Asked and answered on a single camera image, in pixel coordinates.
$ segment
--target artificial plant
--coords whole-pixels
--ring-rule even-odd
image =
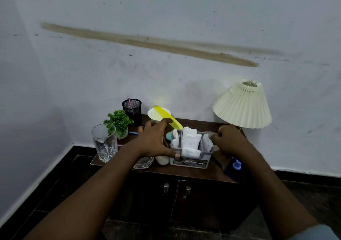
[[[134,123],[133,120],[130,120],[129,117],[126,115],[126,112],[123,110],[116,110],[115,112],[108,113],[109,120],[104,120],[104,124],[107,125],[108,133],[113,133],[113,128],[109,126],[112,124],[116,127],[116,130],[120,134],[120,137],[123,137],[126,132],[126,128],[128,124]]]

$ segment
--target person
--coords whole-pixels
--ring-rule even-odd
[[[51,211],[24,238],[96,239],[125,178],[144,156],[179,157],[162,144],[170,119],[147,122],[138,128],[138,137],[119,152],[78,190]],[[256,148],[233,125],[221,126],[213,143],[246,165],[261,200],[260,206],[274,239],[338,239],[318,221],[284,186]]]

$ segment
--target table lamp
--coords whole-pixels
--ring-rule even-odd
[[[263,128],[271,114],[262,84],[242,79],[213,104],[213,112],[224,121],[244,128]]]

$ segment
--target person's left hand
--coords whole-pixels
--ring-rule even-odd
[[[164,118],[159,123],[154,121],[146,122],[145,126],[138,128],[138,137],[125,144],[123,147],[134,148],[138,156],[170,156],[179,158],[180,154],[175,154],[173,150],[163,145],[163,134],[167,124],[173,122],[172,119]]]

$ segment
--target wall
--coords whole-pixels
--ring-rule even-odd
[[[1,226],[72,141],[14,0],[0,17]]]
[[[77,144],[130,96],[175,117],[214,121],[212,104],[241,78],[263,84],[271,126],[246,130],[274,168],[341,175],[341,0],[15,0],[52,95]],[[44,30],[219,43],[243,67]],[[266,48],[269,51],[245,51]]]

